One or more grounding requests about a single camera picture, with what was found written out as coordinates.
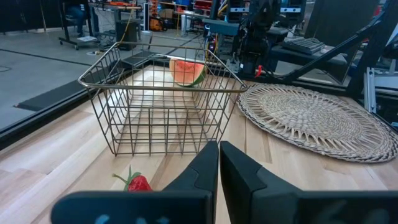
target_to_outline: person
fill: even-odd
[[[76,26],[77,26],[77,32],[79,37],[84,37],[84,32],[83,32],[83,24],[85,23],[86,20],[86,11],[84,10],[82,4],[82,0],[66,0],[65,2],[65,11],[67,15],[72,16],[74,19],[76,19]],[[93,18],[93,25],[94,25],[94,31],[95,33],[99,32],[99,27],[98,27],[98,16],[95,14],[94,10],[92,10],[91,16]]]

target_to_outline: watermelon slice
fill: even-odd
[[[185,87],[192,87],[201,83],[206,76],[205,65],[175,58],[170,59],[170,72],[174,82]]]

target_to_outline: keyboard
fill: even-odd
[[[301,53],[313,55],[315,52],[320,51],[325,44],[323,42],[320,42],[316,38],[296,38],[296,39],[291,39],[291,40],[284,40],[281,43],[281,46],[289,49],[289,50],[295,50]]]

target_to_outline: round wicker mat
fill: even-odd
[[[387,125],[335,96],[255,84],[238,103],[261,129],[322,155],[353,162],[384,162],[397,155],[398,136]]]

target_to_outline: wire basket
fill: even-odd
[[[136,46],[136,54],[122,60],[120,45]],[[208,50],[172,47],[181,56],[172,57],[148,49],[166,52],[170,46],[117,42],[78,80],[88,91],[111,152],[197,153],[206,142],[219,142],[237,96],[247,86]],[[205,61],[196,59],[204,55]],[[204,65],[203,81],[192,87],[184,86],[192,80],[175,82],[169,65],[176,60],[171,58]]]

